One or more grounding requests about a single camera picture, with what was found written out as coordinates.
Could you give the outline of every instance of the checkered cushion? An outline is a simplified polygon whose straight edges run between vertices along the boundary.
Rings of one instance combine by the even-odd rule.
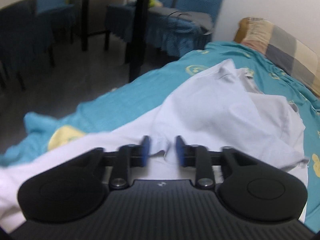
[[[295,37],[266,20],[252,23],[241,44],[261,52],[320,97],[320,58]]]

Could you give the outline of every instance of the black ridged surface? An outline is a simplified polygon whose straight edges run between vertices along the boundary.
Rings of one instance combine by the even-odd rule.
[[[110,193],[83,219],[58,225],[27,221],[11,233],[16,240],[307,240],[313,235],[297,220],[277,225],[242,220],[213,192],[198,190],[189,180],[136,180]]]

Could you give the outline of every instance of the teal blanket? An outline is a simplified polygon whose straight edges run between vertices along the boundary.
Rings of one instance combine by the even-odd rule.
[[[306,127],[305,155],[312,160],[308,175],[308,205],[305,224],[320,230],[320,101],[300,82],[285,74],[262,54],[234,42],[212,42],[205,50],[195,50],[161,69],[150,71],[113,92],[81,103],[76,112],[60,120],[28,113],[24,122],[28,136],[0,156],[0,165],[30,162],[47,151],[57,128],[69,124],[86,133],[111,131],[162,104],[164,99],[190,76],[228,58],[236,68],[246,67],[265,94],[282,95],[294,102]]]

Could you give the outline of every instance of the floor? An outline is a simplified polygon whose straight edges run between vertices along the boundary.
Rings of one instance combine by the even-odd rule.
[[[23,117],[33,111],[61,118],[75,111],[83,101],[90,101],[128,82],[129,65],[124,64],[125,43],[110,37],[109,51],[103,50],[104,36],[89,38],[89,50],[81,51],[80,39],[67,39],[53,46],[56,67],[43,54],[32,69],[22,73],[27,90],[22,92],[16,78],[0,90],[0,153],[26,136]],[[175,60],[148,47],[141,73],[160,68]]]

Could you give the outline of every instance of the gray cloth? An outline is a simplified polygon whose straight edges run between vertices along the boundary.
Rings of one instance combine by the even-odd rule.
[[[205,34],[212,33],[213,22],[211,16],[207,13],[201,12],[183,12],[177,8],[168,7],[151,7],[149,8],[150,13],[159,14],[162,16],[176,17],[179,19],[186,20],[188,22],[193,22],[195,25],[199,26]]]

